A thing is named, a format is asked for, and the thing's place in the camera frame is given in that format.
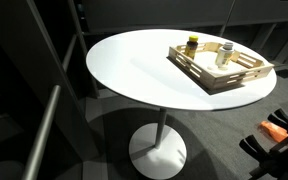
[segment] gray floor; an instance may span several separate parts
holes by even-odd
[[[288,69],[288,65],[275,68],[280,69]],[[277,78],[269,96],[245,107],[214,112],[168,111],[166,124],[181,134],[187,148],[184,168],[171,179],[248,179],[249,171],[258,163],[238,143],[253,134],[268,150],[275,143],[257,125],[278,108],[288,111],[288,78]],[[101,157],[84,163],[84,179],[147,179],[132,166],[128,143],[139,127],[156,122],[158,108],[121,96],[88,98],[86,117]],[[266,175],[262,179],[273,178]]]

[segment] bottle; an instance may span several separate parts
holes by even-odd
[[[196,49],[198,45],[197,40],[198,40],[198,37],[192,35],[189,37],[189,41],[187,41],[187,44],[186,44],[184,54],[192,58],[192,60],[194,60],[194,57],[195,57],[195,53],[196,53]]]
[[[215,64],[219,69],[227,69],[227,64],[233,54],[233,43],[225,42],[225,44],[218,49],[218,54],[215,60]]]

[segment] metal rail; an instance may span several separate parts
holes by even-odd
[[[35,180],[37,178],[60,93],[61,86],[55,85],[37,131],[22,180]]]
[[[230,11],[228,12],[228,15],[227,15],[227,18],[226,18],[226,21],[225,21],[225,24],[222,26],[221,30],[220,30],[220,33],[219,33],[219,37],[222,37],[223,34],[224,34],[224,31],[226,29],[226,26],[227,26],[227,23],[229,22],[230,18],[231,18],[231,14],[232,14],[232,11],[233,11],[233,8],[235,6],[235,1],[236,0],[233,0],[232,4],[231,4],[231,9]]]
[[[72,15],[72,18],[73,18],[73,21],[74,21],[74,25],[75,25],[75,29],[76,29],[76,34],[77,34],[77,37],[79,38],[84,58],[86,58],[87,47],[86,47],[86,44],[85,44],[84,36],[82,34],[82,28],[81,28],[81,25],[80,25],[80,22],[79,22],[79,19],[78,19],[78,15],[77,15],[77,12],[76,12],[74,0],[67,0],[67,2],[68,2],[68,5],[69,5],[69,8],[70,8],[70,11],[71,11],[71,15]],[[97,87],[95,78],[92,75],[91,75],[90,78],[91,78],[90,80],[91,80],[91,83],[92,83],[92,86],[93,86],[93,91],[95,93],[95,96],[98,98],[98,97],[100,97],[100,93],[98,91],[98,87]]]
[[[74,34],[72,36],[71,42],[68,45],[66,54],[64,56],[63,69],[64,69],[65,72],[67,71],[68,65],[70,64],[70,60],[71,60],[71,57],[72,57],[72,52],[73,52],[73,49],[74,49],[75,42],[76,42],[76,34]]]

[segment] red object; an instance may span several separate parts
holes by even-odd
[[[287,131],[274,123],[262,121],[260,126],[268,133],[276,142],[281,142],[288,137]]]

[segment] table base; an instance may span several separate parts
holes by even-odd
[[[168,179],[183,168],[186,146],[182,137],[164,125],[161,146],[155,148],[157,123],[139,128],[132,136],[129,154],[135,168],[151,179]]]

